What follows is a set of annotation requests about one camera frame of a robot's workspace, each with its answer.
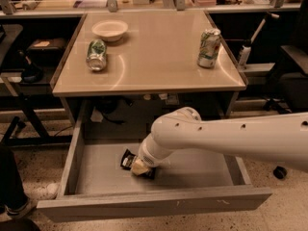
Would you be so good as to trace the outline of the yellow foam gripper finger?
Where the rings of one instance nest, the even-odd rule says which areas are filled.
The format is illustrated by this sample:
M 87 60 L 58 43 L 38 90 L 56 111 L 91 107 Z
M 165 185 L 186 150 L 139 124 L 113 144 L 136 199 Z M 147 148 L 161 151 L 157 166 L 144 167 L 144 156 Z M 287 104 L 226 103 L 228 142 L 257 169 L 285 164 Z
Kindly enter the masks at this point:
M 137 158 L 135 162 L 132 164 L 131 171 L 135 175 L 142 175 L 149 171 L 149 167 L 144 163 L 142 159 Z

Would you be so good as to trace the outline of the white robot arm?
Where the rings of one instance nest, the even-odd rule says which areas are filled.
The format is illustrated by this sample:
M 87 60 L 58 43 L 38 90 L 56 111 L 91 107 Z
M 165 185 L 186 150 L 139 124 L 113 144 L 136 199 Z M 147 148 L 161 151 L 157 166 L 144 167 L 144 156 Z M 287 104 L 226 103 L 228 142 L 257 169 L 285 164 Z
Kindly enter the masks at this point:
M 308 114 L 201 119 L 191 107 L 161 115 L 142 141 L 132 172 L 141 175 L 179 149 L 205 149 L 308 171 Z

